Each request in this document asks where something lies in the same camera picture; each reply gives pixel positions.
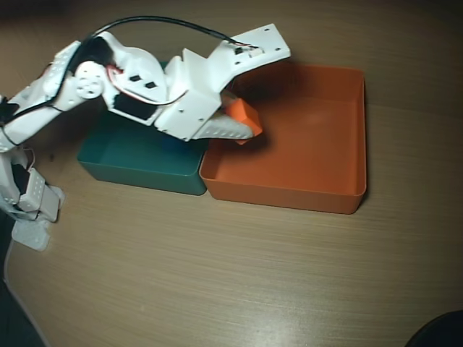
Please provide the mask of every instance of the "green tray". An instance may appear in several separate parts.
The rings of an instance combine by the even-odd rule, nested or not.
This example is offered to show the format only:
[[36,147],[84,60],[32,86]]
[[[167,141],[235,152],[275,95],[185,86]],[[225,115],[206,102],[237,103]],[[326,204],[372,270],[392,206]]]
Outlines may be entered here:
[[201,195],[206,188],[198,171],[207,145],[207,140],[183,142],[106,112],[77,159],[100,181]]

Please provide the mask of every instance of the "white plastic part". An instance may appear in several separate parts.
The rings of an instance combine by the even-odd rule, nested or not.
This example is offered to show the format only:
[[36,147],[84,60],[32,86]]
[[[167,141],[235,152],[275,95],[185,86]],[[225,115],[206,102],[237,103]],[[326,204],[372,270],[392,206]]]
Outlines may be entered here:
[[184,49],[183,61],[175,57],[169,62],[165,71],[168,84],[176,90],[185,87],[188,93],[162,111],[154,122],[158,130],[184,141],[204,137],[238,140],[253,136],[247,125],[216,114],[220,92],[237,75],[284,59],[291,52],[273,24],[233,39],[258,48],[240,48],[224,41],[207,59]]
[[236,54],[236,46],[222,42],[208,57],[211,88],[216,92],[223,90],[239,74],[291,56],[288,45],[274,24],[234,36],[233,39],[256,46],[263,53],[253,56],[250,52],[255,48],[243,47],[242,52]]
[[54,222],[58,218],[59,208],[61,208],[59,196],[49,186],[45,185],[39,209],[41,215],[45,219]]
[[19,164],[23,168],[27,165],[24,150],[15,148],[8,153],[0,153],[0,197],[10,205],[20,201],[20,190],[14,182],[12,165]]
[[55,59],[51,63],[51,66],[43,75],[43,91],[48,97],[56,94],[59,84],[63,78],[64,70],[69,63],[72,54],[79,46],[80,42],[75,41],[55,55]]
[[140,48],[123,46],[111,33],[99,35],[114,52],[116,67],[124,71],[117,82],[144,98],[163,103],[167,100],[166,76],[159,61]]
[[233,120],[223,113],[216,112],[204,127],[195,134],[194,139],[221,137],[224,139],[249,139],[253,133],[251,128]]
[[92,61],[85,61],[75,72],[75,88],[77,96],[82,99],[94,99],[103,92],[101,69]]
[[26,315],[27,319],[29,320],[30,324],[37,331],[37,334],[38,334],[39,338],[42,340],[44,347],[51,347],[51,344],[49,343],[49,341],[47,340],[45,334],[41,330],[41,327],[37,323],[37,320],[35,320],[34,316],[32,315],[32,313],[30,313],[28,307],[25,305],[24,301],[20,298],[20,296],[16,293],[15,289],[13,288],[13,286],[11,285],[11,283],[9,281],[9,273],[8,273],[9,259],[10,259],[10,256],[12,254],[14,243],[15,242],[13,240],[10,241],[9,246],[8,246],[8,250],[7,250],[7,254],[5,256],[5,262],[4,262],[4,266],[3,266],[4,282],[7,285],[8,291],[13,296],[14,300],[19,304],[22,311],[25,313],[25,315]]
[[13,226],[12,238],[36,251],[43,251],[48,245],[48,220],[17,220]]
[[34,168],[30,169],[26,193],[21,195],[18,207],[25,211],[36,211],[41,207],[45,179]]
[[5,153],[16,147],[14,143],[8,140],[8,137],[4,133],[4,128],[0,129],[0,153]]
[[[47,125],[50,121],[55,119],[59,114],[60,110],[51,107],[39,108],[38,110],[32,111],[24,116],[21,116],[14,121],[9,122],[4,127],[4,132],[8,134],[8,137],[17,144],[21,144],[24,141],[28,140],[34,134],[36,134],[40,129]],[[6,146],[5,151],[13,149],[16,147],[13,143]]]
[[36,251],[45,250],[50,240],[47,230],[50,222],[56,220],[56,216],[51,217],[62,208],[64,199],[64,193],[60,188],[45,185],[41,214],[35,220],[18,219],[13,215],[16,223],[12,230],[12,238]]

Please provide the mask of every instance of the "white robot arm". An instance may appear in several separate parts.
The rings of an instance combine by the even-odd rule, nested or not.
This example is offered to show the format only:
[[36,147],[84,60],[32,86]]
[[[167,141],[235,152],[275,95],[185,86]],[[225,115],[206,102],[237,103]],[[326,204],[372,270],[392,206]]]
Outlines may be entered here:
[[290,56],[275,25],[229,38],[165,17],[130,17],[117,24],[133,18],[184,25],[222,41],[208,58],[184,49],[182,57],[175,56],[163,69],[147,51],[123,46],[107,31],[114,26],[111,23],[83,42],[71,43],[55,55],[36,81],[12,99],[2,99],[0,206],[18,220],[55,221],[64,197],[34,168],[27,167],[20,146],[59,114],[87,100],[102,97],[115,116],[153,126],[183,141],[254,136],[248,125],[218,112],[221,92],[237,75]]

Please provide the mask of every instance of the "orange bin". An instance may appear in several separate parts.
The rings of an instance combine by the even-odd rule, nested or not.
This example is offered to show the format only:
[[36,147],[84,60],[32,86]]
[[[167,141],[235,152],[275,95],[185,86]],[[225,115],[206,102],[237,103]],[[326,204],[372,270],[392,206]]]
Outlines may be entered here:
[[233,92],[263,133],[213,140],[200,175],[220,200],[353,213],[366,190],[363,73],[280,62],[241,76]]

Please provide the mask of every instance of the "wood grain surface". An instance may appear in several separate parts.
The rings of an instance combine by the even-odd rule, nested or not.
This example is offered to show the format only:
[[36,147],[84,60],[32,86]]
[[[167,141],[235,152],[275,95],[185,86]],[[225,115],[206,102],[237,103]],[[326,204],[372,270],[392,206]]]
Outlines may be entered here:
[[[403,346],[463,307],[463,41],[448,13],[383,2],[70,5],[76,33],[140,13],[231,34],[275,22],[296,60],[363,69],[369,182],[354,215],[222,202],[95,181],[78,137],[39,134],[67,201],[45,252],[14,245],[8,280],[53,347]],[[114,32],[160,59],[215,44],[136,27]],[[73,114],[53,127],[92,118]]]

